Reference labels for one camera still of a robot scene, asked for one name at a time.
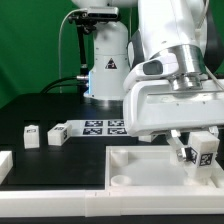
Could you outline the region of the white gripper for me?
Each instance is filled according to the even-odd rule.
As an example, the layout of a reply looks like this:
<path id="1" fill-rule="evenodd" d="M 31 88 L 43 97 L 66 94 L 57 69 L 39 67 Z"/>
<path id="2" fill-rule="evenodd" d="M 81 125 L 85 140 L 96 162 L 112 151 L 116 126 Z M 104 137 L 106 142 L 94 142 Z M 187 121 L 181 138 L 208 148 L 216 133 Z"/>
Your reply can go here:
<path id="1" fill-rule="evenodd" d="M 178 69 L 172 53 L 136 65 L 124 82 L 123 118 L 131 136 L 168 131 L 167 142 L 177 160 L 185 162 L 178 130 L 209 127 L 208 131 L 219 137 L 217 126 L 224 125 L 224 79 L 211 76 L 199 81 L 199 89 L 178 90 L 171 84 Z"/>

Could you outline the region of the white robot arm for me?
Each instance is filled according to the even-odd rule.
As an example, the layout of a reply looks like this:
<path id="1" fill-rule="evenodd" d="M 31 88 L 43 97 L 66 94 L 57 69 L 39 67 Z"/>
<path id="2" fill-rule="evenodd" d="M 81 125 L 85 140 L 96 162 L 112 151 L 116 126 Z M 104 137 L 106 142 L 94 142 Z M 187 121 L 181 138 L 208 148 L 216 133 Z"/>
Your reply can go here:
<path id="1" fill-rule="evenodd" d="M 132 136 L 199 131 L 224 124 L 224 79 L 206 67 L 203 0 L 139 0 L 141 52 L 124 81 L 123 116 Z"/>

